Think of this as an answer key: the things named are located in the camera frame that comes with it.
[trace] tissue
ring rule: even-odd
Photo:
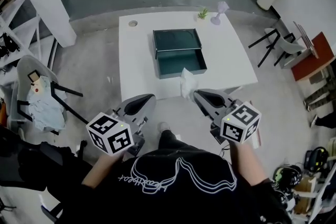
[[[187,100],[194,101],[193,93],[198,89],[198,81],[194,74],[183,68],[181,75],[181,96]]]

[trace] black clothing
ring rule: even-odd
[[[317,118],[315,125],[330,129],[336,128],[336,112],[332,112],[323,118]]]
[[[171,131],[162,133],[158,150],[115,164],[96,189],[78,186],[61,202],[57,223],[261,223],[261,216],[266,223],[291,223],[269,181],[251,187],[227,161]]]

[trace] dark green box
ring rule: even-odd
[[[183,68],[202,74],[207,68],[196,29],[154,30],[159,78],[180,77]]]

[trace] person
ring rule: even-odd
[[[336,128],[336,112],[331,112],[323,118],[319,118],[317,115],[315,115],[310,123],[311,128],[314,126],[324,126],[330,129]]]
[[[321,97],[323,94],[329,92],[329,94],[316,102],[313,103],[316,99]],[[322,105],[325,105],[333,100],[336,100],[336,79],[330,79],[326,85],[321,87],[319,90],[308,96],[304,101],[303,104],[308,111],[316,109]]]
[[[291,223],[253,149],[230,143],[232,165],[159,124],[159,149],[121,162],[102,155],[60,202],[56,223],[220,221]]]

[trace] white sneaker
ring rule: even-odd
[[[311,123],[310,123],[310,127],[311,127],[311,128],[315,126],[315,124],[316,124],[316,120],[317,120],[317,119],[318,119],[318,117],[317,117],[317,115],[315,115],[315,116],[313,117],[313,120],[312,120]]]
[[[166,130],[171,130],[168,123],[166,122],[160,122],[158,125],[157,125],[157,129],[159,131],[159,133],[161,134],[163,131],[166,131]]]

